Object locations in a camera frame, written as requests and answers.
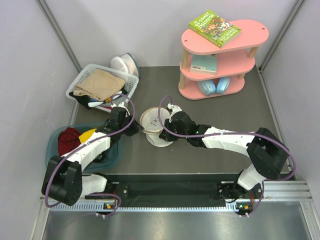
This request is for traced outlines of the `white mesh laundry bag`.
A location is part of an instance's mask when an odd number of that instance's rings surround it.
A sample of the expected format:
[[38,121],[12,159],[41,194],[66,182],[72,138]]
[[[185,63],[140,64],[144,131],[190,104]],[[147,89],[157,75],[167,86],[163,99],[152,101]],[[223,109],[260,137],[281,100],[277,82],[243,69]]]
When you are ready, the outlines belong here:
[[139,124],[144,128],[143,132],[151,145],[164,148],[173,143],[159,138],[163,127],[159,121],[158,107],[151,107],[144,111],[140,116]]

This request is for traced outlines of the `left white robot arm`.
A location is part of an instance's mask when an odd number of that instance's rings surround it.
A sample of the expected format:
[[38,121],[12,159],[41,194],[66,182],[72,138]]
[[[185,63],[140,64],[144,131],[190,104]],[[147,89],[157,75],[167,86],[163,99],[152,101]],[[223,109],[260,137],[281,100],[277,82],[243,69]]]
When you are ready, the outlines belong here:
[[98,155],[109,150],[122,135],[131,137],[142,132],[144,127],[126,107],[116,106],[110,118],[78,147],[62,156],[52,156],[48,162],[41,192],[48,208],[53,207],[50,199],[57,204],[74,205],[80,198],[98,194],[109,198],[114,191],[108,179],[101,174],[83,175],[83,171]]

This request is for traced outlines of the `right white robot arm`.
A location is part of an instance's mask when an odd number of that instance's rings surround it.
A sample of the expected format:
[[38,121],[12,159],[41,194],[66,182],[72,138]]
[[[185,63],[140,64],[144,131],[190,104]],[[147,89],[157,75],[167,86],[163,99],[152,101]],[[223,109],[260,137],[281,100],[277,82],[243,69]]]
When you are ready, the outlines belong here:
[[163,131],[159,138],[174,142],[185,139],[196,148],[221,149],[248,157],[251,164],[240,172],[233,192],[245,198],[257,184],[264,180],[278,180],[289,156],[288,149],[267,128],[257,132],[235,132],[206,124],[196,124],[183,111],[172,112],[161,119]]

